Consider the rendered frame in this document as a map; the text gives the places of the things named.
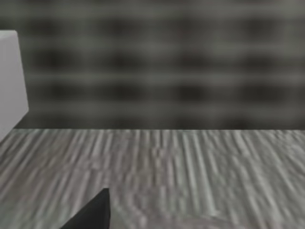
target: wooden table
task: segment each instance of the wooden table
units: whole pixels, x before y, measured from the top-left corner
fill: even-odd
[[[305,228],[304,149],[303,131],[13,130],[0,228],[58,229],[103,187],[112,229]]]

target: checkered background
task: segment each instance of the checkered background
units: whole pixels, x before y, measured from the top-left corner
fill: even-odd
[[[305,127],[305,3],[1,0],[19,32],[19,128]]]

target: white block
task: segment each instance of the white block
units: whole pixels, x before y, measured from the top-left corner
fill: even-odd
[[[0,31],[0,141],[29,111],[16,31]]]

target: white box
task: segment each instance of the white box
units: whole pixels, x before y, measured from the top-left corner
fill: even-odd
[[[0,31],[0,141],[29,111],[16,31]]]

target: black triangle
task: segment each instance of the black triangle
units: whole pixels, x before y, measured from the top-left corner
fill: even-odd
[[[109,229],[110,194],[104,188],[61,229]]]

